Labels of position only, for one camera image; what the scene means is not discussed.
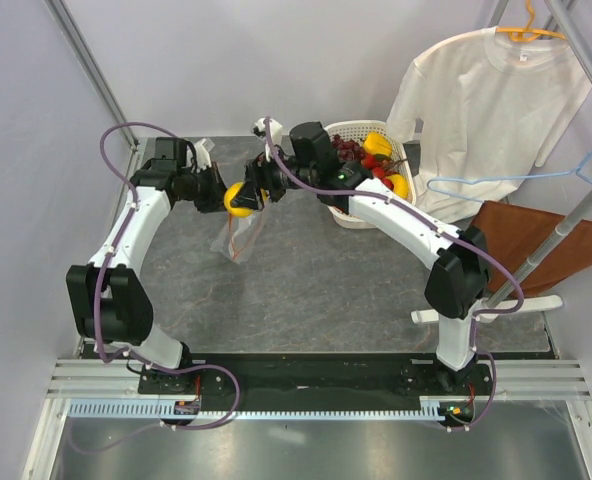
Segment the purple grape bunch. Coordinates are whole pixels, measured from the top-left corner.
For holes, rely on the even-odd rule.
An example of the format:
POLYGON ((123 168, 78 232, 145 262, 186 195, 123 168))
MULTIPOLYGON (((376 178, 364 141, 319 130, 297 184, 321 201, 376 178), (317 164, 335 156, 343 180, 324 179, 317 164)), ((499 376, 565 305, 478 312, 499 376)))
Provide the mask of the purple grape bunch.
POLYGON ((364 147, 359 141, 344 139, 336 134, 331 138, 331 142, 341 162, 356 161, 361 163, 366 155, 364 147))

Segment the red lychee bunch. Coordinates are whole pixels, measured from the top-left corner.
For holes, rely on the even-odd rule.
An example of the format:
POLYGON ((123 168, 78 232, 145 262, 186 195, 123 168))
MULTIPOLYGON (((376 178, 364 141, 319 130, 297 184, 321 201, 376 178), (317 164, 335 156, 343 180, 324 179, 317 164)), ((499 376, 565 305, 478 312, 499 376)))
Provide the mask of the red lychee bunch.
POLYGON ((374 177, 384 179, 385 177, 399 172, 400 160, 394 160, 390 156, 370 155, 366 153, 362 166, 370 170, 374 177))

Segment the clear zip top bag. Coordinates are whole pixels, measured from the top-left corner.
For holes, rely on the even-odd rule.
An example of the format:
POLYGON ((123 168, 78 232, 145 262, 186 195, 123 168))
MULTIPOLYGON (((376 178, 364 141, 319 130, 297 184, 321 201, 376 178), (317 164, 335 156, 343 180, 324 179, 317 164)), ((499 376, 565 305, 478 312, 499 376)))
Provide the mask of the clear zip top bag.
POLYGON ((246 218, 232 217, 227 211, 227 219, 212 241, 210 250, 233 263, 246 262, 254 251, 265 220, 265 210, 254 210, 254 213, 246 218))

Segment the yellow lemon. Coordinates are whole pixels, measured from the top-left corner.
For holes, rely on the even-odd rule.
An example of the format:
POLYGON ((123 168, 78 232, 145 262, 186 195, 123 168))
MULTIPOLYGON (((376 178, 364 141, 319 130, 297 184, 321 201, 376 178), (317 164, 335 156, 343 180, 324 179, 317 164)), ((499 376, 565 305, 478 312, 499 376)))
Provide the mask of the yellow lemon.
POLYGON ((242 187, 242 182, 236 182, 232 184, 225 192, 223 199, 224 206, 232 217, 246 218, 254 213, 253 209, 247 207, 238 207, 233 204, 236 195, 240 192, 242 187))

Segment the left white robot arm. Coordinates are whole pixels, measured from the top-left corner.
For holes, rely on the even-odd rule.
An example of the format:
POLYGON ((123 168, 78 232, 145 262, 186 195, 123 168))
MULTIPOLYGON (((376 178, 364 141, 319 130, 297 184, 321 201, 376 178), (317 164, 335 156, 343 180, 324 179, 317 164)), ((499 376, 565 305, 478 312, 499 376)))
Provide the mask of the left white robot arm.
POLYGON ((154 155, 128 180, 125 206, 109 237, 84 265, 73 265, 66 285, 77 332, 96 343, 107 360, 134 356, 160 368, 161 382, 184 393, 195 382, 186 345, 154 320, 152 303, 140 281, 151 242, 178 202, 201 213, 224 208, 226 186, 211 159, 214 143, 172 137, 155 140, 154 155))

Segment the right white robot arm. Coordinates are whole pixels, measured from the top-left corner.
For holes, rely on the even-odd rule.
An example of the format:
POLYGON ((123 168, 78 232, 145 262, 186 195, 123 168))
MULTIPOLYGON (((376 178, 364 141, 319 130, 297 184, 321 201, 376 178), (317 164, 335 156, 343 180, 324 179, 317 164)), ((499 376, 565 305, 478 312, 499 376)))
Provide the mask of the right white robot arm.
POLYGON ((243 182, 225 195, 228 212, 244 218, 278 202, 289 190, 307 190, 324 205, 376 227, 410 251, 429 270, 425 297, 438 315, 441 362, 434 381, 443 392, 459 392, 470 381, 475 355, 473 322, 487 283, 484 236, 464 232, 422 212, 389 189, 361 163, 341 162, 318 122, 294 127, 293 153, 279 143, 283 127, 266 117, 253 127, 265 150, 245 165, 243 182))

